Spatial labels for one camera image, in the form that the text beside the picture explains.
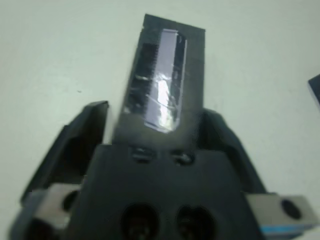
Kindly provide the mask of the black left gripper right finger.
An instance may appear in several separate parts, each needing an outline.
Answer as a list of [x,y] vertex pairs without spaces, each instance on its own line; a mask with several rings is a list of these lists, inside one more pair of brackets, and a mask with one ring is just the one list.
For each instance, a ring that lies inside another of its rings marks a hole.
[[218,112],[204,109],[199,124],[199,148],[226,154],[243,192],[265,194],[262,180],[237,135]]

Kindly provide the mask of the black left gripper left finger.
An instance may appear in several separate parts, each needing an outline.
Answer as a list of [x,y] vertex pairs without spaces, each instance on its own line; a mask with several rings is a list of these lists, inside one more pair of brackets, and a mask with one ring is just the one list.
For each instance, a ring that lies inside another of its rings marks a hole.
[[95,148],[103,141],[108,108],[106,100],[92,102],[62,128],[24,190],[22,202],[32,191],[53,184],[82,182]]

